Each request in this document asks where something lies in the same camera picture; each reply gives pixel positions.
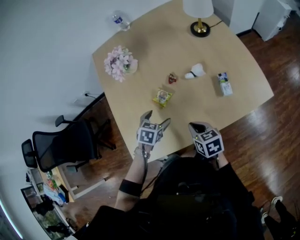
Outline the person's right forearm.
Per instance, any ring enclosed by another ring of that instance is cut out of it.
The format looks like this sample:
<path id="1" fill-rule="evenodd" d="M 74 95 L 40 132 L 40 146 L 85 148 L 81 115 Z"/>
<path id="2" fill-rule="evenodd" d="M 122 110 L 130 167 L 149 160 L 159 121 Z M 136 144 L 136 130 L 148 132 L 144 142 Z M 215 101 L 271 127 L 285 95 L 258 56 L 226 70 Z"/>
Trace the person's right forearm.
<path id="1" fill-rule="evenodd" d="M 215 157 L 212 161 L 212 164 L 215 168 L 215 170 L 219 170 L 222 167 L 226 166 L 228 164 L 228 160 L 226 159 L 225 155 L 221 152 Z"/>

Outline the pink flowers in white pot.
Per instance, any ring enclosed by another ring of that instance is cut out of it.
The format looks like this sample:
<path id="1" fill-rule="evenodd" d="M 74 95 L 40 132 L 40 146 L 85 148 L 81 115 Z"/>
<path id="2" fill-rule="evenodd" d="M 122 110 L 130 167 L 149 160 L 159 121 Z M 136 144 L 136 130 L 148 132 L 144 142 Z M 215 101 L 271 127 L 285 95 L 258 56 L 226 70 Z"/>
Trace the pink flowers in white pot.
<path id="1" fill-rule="evenodd" d="M 119 45 L 107 54 L 104 67 L 105 72 L 114 80 L 123 82 L 126 75 L 137 71 L 138 60 L 133 57 L 126 47 Z"/>

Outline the pile of colourful desk clutter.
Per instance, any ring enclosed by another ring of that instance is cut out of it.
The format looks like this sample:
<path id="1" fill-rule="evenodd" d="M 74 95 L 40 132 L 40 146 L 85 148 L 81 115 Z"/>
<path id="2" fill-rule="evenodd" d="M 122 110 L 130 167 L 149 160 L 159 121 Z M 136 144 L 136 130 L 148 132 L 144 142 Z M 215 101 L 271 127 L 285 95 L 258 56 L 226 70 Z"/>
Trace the pile of colourful desk clutter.
<path id="1" fill-rule="evenodd" d="M 58 205 L 63 205 L 69 202 L 69 193 L 62 185 L 59 178 L 53 175 L 52 172 L 46 173 L 46 183 L 44 183 L 44 194 Z"/>

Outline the small white-legged desk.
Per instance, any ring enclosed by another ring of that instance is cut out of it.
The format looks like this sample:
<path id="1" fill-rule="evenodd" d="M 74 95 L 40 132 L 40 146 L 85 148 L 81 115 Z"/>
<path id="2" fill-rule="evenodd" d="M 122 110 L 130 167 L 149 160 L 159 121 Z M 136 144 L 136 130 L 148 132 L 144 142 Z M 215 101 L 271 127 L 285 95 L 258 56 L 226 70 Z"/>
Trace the small white-legged desk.
<path id="1" fill-rule="evenodd" d="M 87 187 L 84 190 L 78 190 L 78 186 L 76 187 L 71 187 L 64 172 L 63 172 L 63 168 L 61 166 L 59 167 L 55 167 L 54 169 L 52 169 L 52 174 L 54 175 L 54 180 L 58 181 L 61 185 L 64 186 L 64 188 L 67 190 L 68 192 L 68 197 L 69 197 L 69 201 L 71 203 L 75 202 L 77 199 L 79 199 L 80 197 L 88 194 L 89 192 L 93 191 L 94 189 L 98 188 L 100 185 L 106 183 L 107 179 L 101 179 L 100 181 L 98 181 L 97 183 Z"/>

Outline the white wall socket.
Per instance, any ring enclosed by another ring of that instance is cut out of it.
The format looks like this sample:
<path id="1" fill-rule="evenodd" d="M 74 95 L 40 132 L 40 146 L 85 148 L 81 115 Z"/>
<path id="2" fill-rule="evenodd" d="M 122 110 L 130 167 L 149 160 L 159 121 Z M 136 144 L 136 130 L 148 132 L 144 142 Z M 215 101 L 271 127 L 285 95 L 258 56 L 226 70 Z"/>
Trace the white wall socket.
<path id="1" fill-rule="evenodd" d="M 89 97 L 90 92 L 84 91 L 79 96 L 77 96 L 73 103 L 74 104 L 80 104 L 80 105 L 87 105 L 91 102 L 92 97 Z"/>

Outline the person's left forearm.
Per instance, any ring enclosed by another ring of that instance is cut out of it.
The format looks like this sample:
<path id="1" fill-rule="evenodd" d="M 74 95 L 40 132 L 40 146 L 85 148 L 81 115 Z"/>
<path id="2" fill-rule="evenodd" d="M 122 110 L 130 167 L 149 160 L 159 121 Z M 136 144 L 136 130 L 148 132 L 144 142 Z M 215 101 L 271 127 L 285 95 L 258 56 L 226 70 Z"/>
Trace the person's left forearm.
<path id="1" fill-rule="evenodd" d="M 122 180 L 117 194 L 114 206 L 116 209 L 129 211 L 140 200 L 152 148 L 150 145 L 140 143 L 135 149 L 135 156 L 130 169 Z"/>

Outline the small milk carton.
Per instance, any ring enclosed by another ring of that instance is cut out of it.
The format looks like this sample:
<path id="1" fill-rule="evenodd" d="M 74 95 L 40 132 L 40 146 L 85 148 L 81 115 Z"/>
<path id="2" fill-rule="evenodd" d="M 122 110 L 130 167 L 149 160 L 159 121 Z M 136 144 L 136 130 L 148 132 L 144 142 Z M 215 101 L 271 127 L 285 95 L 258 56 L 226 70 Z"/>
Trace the small milk carton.
<path id="1" fill-rule="evenodd" d="M 224 96 L 232 95 L 233 90 L 231 88 L 227 73 L 226 72 L 219 73 L 217 75 L 217 78 L 223 95 Z"/>

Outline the yellow snack packet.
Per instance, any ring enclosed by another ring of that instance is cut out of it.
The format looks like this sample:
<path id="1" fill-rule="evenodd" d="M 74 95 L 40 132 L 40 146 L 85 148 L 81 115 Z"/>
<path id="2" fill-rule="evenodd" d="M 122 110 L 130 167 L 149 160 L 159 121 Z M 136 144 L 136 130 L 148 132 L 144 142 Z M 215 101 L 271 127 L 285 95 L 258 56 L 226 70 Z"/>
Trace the yellow snack packet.
<path id="1" fill-rule="evenodd" d="M 165 108 L 174 93 L 158 88 L 152 101 L 158 104 L 161 108 Z"/>

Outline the beige wooden table edge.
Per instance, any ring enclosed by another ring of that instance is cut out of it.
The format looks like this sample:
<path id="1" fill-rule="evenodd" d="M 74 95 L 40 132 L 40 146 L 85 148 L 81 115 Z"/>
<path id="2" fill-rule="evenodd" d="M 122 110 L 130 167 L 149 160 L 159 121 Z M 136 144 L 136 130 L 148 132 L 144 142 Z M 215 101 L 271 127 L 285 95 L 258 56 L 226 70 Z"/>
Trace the beige wooden table edge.
<path id="1" fill-rule="evenodd" d="M 184 13 L 182 0 L 171 0 L 140 18 L 128 31 L 120 31 L 93 53 L 100 84 L 123 140 L 130 153 L 137 146 L 140 116 L 152 110 L 151 121 L 171 124 L 154 147 L 151 160 L 181 150 L 193 143 L 188 124 L 201 121 L 223 129 L 273 97 L 273 91 L 258 63 L 242 41 L 212 15 L 208 37 L 190 33 L 193 18 Z M 138 60 L 137 71 L 123 82 L 105 72 L 104 60 L 117 46 L 124 46 Z M 197 63 L 206 75 L 185 79 Z M 224 96 L 218 74 L 226 72 L 233 91 Z M 168 83 L 168 76 L 177 82 Z M 154 103 L 158 88 L 174 93 L 165 108 Z"/>

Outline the black office chair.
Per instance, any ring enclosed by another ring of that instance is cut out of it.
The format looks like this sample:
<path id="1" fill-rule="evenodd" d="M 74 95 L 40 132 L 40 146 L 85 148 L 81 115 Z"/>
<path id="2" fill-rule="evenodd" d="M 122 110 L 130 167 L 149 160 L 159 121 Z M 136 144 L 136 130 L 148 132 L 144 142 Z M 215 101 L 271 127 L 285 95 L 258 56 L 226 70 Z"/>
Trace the black office chair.
<path id="1" fill-rule="evenodd" d="M 98 146 L 111 150 L 116 145 L 103 139 L 103 132 L 111 125 L 106 119 L 99 125 L 93 117 L 82 120 L 66 120 L 63 115 L 55 121 L 55 126 L 68 124 L 58 132 L 35 131 L 32 138 L 22 143 L 22 155 L 28 168 L 39 168 L 46 173 L 62 164 L 71 163 L 67 168 L 77 172 L 92 159 L 102 155 Z"/>

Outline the white tissue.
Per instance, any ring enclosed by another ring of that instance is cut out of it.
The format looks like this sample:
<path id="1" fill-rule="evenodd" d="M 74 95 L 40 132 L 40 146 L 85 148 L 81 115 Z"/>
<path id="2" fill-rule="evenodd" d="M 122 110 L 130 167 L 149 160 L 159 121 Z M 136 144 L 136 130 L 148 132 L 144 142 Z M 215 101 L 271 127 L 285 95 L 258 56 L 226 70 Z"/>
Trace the white tissue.
<path id="1" fill-rule="evenodd" d="M 191 70 L 185 74 L 185 79 L 193 79 L 206 75 L 203 65 L 197 63 L 191 67 Z"/>

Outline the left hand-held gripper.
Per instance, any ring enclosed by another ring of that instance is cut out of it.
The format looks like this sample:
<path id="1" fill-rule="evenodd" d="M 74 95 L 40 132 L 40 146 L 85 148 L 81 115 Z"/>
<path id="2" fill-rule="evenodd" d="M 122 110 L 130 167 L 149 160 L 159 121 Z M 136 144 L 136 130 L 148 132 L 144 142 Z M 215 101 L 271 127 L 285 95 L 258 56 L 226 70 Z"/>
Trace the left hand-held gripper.
<path id="1" fill-rule="evenodd" d="M 160 124 L 150 123 L 150 118 L 152 116 L 152 110 L 145 112 L 140 117 L 140 122 L 142 125 L 137 131 L 137 141 L 138 143 L 154 146 L 163 137 L 163 131 L 171 123 L 171 119 L 168 118 Z"/>

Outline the person's black top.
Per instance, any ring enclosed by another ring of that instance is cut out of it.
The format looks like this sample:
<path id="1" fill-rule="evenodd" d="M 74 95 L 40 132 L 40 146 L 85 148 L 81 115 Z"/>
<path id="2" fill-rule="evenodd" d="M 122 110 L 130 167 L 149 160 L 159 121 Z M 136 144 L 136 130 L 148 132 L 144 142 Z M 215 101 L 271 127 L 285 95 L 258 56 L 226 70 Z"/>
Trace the person's black top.
<path id="1" fill-rule="evenodd" d="M 145 199 L 101 206 L 78 240 L 264 240 L 259 210 L 231 164 L 173 160 Z"/>

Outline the clear plastic water bottle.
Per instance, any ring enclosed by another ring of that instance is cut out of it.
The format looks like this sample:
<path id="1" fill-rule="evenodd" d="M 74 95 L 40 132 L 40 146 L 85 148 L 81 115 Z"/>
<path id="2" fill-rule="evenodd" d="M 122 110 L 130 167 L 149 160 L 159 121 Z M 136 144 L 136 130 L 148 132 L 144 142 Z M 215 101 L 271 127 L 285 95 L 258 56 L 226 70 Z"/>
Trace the clear plastic water bottle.
<path id="1" fill-rule="evenodd" d="M 121 10 L 115 10 L 112 13 L 112 21 L 119 27 L 122 31 L 128 31 L 130 29 L 130 19 Z"/>

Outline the black trouser legs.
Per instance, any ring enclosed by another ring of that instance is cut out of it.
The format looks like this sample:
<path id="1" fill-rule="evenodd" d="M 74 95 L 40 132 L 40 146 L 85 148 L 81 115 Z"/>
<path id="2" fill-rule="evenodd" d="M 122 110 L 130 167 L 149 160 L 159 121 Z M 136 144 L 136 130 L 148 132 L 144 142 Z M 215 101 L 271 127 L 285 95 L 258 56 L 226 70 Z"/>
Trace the black trouser legs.
<path id="1" fill-rule="evenodd" d="M 300 221 L 287 210 L 282 202 L 277 202 L 275 207 L 280 216 L 280 222 L 271 216 L 265 218 L 265 225 L 274 240 L 300 240 Z"/>

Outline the white shade brass table lamp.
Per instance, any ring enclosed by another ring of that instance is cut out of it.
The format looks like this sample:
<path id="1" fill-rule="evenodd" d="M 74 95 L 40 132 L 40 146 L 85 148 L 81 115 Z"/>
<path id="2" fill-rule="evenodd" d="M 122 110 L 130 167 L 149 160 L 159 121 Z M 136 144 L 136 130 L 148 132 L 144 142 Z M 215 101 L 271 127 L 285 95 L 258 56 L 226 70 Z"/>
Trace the white shade brass table lamp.
<path id="1" fill-rule="evenodd" d="M 184 12 L 197 21 L 190 25 L 191 33 L 199 38 L 207 37 L 210 34 L 210 26 L 203 22 L 214 14 L 212 0 L 182 0 Z"/>

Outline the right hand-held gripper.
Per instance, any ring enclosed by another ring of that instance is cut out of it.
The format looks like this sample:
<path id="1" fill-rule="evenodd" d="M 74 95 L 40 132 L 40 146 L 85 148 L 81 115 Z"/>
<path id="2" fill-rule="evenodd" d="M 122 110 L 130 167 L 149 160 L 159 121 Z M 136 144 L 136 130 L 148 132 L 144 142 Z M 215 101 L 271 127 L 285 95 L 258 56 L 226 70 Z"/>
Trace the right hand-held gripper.
<path id="1" fill-rule="evenodd" d="M 207 122 L 190 122 L 188 129 L 193 137 L 196 151 L 211 158 L 224 151 L 221 134 Z"/>

